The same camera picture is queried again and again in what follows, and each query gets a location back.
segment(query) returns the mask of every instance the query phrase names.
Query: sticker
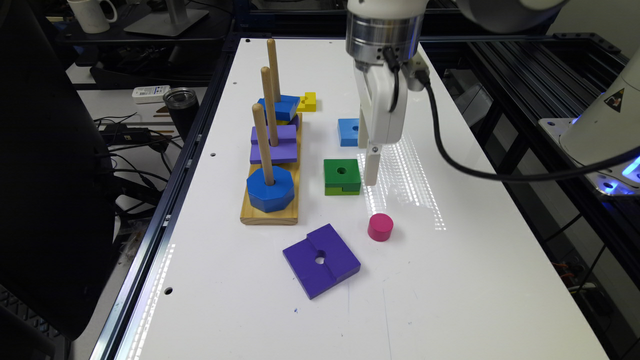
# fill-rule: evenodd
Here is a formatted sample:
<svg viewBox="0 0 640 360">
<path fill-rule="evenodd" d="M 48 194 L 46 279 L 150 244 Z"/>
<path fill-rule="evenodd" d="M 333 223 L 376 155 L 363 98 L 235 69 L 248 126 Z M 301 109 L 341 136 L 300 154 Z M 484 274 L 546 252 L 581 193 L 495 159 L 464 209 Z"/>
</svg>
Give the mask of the sticker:
<svg viewBox="0 0 640 360">
<path fill-rule="evenodd" d="M 609 96 L 607 100 L 604 101 L 605 104 L 609 105 L 613 110 L 620 112 L 622 109 L 622 96 L 624 95 L 624 89 L 618 91 L 617 93 Z"/>
</svg>

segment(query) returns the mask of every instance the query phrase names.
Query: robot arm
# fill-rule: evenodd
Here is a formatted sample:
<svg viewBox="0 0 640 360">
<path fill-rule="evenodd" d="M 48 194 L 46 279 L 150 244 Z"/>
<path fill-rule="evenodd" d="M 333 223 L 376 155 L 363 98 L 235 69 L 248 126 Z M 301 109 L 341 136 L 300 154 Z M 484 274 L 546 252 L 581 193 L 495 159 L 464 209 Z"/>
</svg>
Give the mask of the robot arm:
<svg viewBox="0 0 640 360">
<path fill-rule="evenodd" d="M 489 30 L 513 32 L 553 15 L 568 0 L 458 0 L 462 13 Z M 365 185 L 376 184 L 382 147 L 402 136 L 407 90 L 427 70 L 417 52 L 428 0 L 352 0 L 348 3 L 347 52 L 354 59 L 360 96 L 358 146 L 367 149 Z M 385 52 L 391 60 L 385 60 Z"/>
</svg>

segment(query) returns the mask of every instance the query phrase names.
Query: purple square block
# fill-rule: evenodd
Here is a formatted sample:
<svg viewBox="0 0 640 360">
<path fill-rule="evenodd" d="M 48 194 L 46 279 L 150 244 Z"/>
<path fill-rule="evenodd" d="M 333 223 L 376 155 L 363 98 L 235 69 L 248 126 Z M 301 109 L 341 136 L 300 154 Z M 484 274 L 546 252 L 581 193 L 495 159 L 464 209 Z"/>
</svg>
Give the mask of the purple square block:
<svg viewBox="0 0 640 360">
<path fill-rule="evenodd" d="M 269 145 L 272 164 L 284 164 L 298 161 L 298 142 L 296 140 L 296 127 L 293 125 L 278 125 L 278 146 Z M 251 129 L 251 164 L 260 164 L 260 147 L 258 146 L 258 134 L 256 128 Z"/>
<path fill-rule="evenodd" d="M 310 232 L 282 253 L 309 299 L 360 271 L 360 262 L 331 224 Z M 316 262 L 318 257 L 324 258 L 323 264 Z"/>
<path fill-rule="evenodd" d="M 279 143 L 296 142 L 296 127 L 291 125 L 278 125 L 278 141 Z M 267 138 L 271 140 L 269 127 L 267 126 Z M 251 144 L 258 145 L 258 134 L 256 127 L 251 128 Z"/>
</svg>

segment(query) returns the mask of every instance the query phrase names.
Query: white table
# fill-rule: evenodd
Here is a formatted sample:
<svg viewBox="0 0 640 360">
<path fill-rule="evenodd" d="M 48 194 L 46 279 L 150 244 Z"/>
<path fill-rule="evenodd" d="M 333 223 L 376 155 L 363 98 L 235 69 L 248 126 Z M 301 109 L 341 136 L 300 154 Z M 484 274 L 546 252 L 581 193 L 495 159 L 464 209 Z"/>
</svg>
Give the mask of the white table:
<svg viewBox="0 0 640 360">
<path fill-rule="evenodd" d="M 360 196 L 324 196 L 323 159 L 363 154 L 339 147 L 336 130 L 338 118 L 358 115 L 352 60 L 344 41 L 277 47 L 283 93 L 319 99 L 304 116 L 298 225 L 239 220 L 250 107 L 268 64 L 264 40 L 242 41 L 118 358 L 606 359 L 502 184 L 440 158 L 426 92 L 409 94 L 404 137 L 385 148 L 381 183 Z M 433 68 L 431 78 L 445 146 L 491 171 Z M 381 211 L 395 222 L 386 243 L 366 234 Z M 362 268 L 309 300 L 282 250 L 327 223 Z"/>
</svg>

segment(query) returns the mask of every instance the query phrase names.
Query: green block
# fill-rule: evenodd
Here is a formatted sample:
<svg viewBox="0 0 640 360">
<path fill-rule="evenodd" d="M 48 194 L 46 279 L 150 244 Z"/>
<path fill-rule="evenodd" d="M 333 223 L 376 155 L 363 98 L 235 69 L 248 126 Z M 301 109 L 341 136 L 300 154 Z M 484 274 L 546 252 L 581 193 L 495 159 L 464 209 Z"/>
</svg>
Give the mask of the green block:
<svg viewBox="0 0 640 360">
<path fill-rule="evenodd" d="M 325 159 L 324 187 L 360 193 L 360 170 L 356 159 Z"/>
<path fill-rule="evenodd" d="M 332 195 L 360 195 L 360 190 L 358 190 L 358 191 L 342 191 L 342 188 L 326 187 L 326 188 L 324 188 L 324 195 L 325 196 L 332 196 Z"/>
</svg>

